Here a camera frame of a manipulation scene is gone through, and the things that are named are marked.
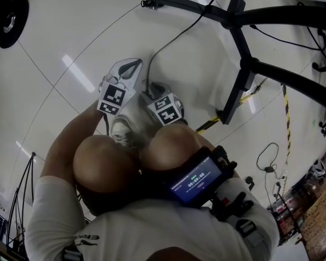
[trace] sneaker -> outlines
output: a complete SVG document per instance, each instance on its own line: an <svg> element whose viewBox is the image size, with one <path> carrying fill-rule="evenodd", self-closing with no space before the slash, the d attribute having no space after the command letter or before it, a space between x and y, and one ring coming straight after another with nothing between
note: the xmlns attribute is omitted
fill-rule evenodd
<svg viewBox="0 0 326 261"><path fill-rule="evenodd" d="M124 147L133 147L133 123L124 115L116 116L112 121L111 137Z"/></svg>

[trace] sleeve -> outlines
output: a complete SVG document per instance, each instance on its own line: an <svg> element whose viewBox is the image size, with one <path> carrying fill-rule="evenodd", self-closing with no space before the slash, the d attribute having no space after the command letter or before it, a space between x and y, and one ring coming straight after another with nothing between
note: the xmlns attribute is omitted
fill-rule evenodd
<svg viewBox="0 0 326 261"><path fill-rule="evenodd" d="M249 220L256 228L254 237L243 238L244 243L253 260L270 260L279 244L279 230L272 214L257 201L240 178L231 178L224 182L217 189L217 197L220 200L227 198L233 202L242 191L246 193L245 200L253 201L254 205L240 219Z"/></svg>
<svg viewBox="0 0 326 261"><path fill-rule="evenodd" d="M56 260L75 234L85 227L82 207L74 188L65 180L44 176L39 179L32 218L26 232L30 260Z"/></svg>

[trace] white t-shirt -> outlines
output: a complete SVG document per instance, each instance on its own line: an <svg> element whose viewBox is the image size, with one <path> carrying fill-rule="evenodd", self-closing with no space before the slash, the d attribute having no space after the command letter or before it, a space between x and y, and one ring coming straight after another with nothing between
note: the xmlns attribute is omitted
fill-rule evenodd
<svg viewBox="0 0 326 261"><path fill-rule="evenodd" d="M60 260L63 248L75 242L84 260L144 261L167 247L180 247L200 260L270 260L279 241L272 215L239 178L223 183L217 196L232 202L241 191L254 202L242 218L256 225L262 246L252 246L207 209L164 200L137 201L86 226L74 188L60 178L44 176L36 186L27 254L33 261Z"/></svg>

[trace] metal stand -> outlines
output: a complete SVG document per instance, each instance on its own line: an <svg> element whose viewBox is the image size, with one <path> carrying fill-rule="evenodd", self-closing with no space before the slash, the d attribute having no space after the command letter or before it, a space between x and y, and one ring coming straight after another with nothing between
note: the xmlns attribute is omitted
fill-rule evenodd
<svg viewBox="0 0 326 261"><path fill-rule="evenodd" d="M326 88L296 73L260 62L251 56L246 39L241 30L252 24L291 24L326 30L326 9L320 7L282 6L244 11L244 0L231 0L227 11L212 5L201 5L189 0L148 0L142 7L160 8L163 5L202 14L204 17L220 22L230 30L241 56L241 69L223 110L217 116L223 124L229 124L243 92L250 89L256 74L261 74L287 85L310 97L326 107Z"/></svg>

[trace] digital display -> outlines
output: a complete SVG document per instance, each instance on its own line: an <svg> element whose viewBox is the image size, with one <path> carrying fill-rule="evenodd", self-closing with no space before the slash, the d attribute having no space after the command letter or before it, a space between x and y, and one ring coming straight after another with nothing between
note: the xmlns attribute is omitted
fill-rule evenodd
<svg viewBox="0 0 326 261"><path fill-rule="evenodd" d="M171 187L171 190L184 202L191 201L202 190L221 175L214 161L207 157L188 175Z"/></svg>

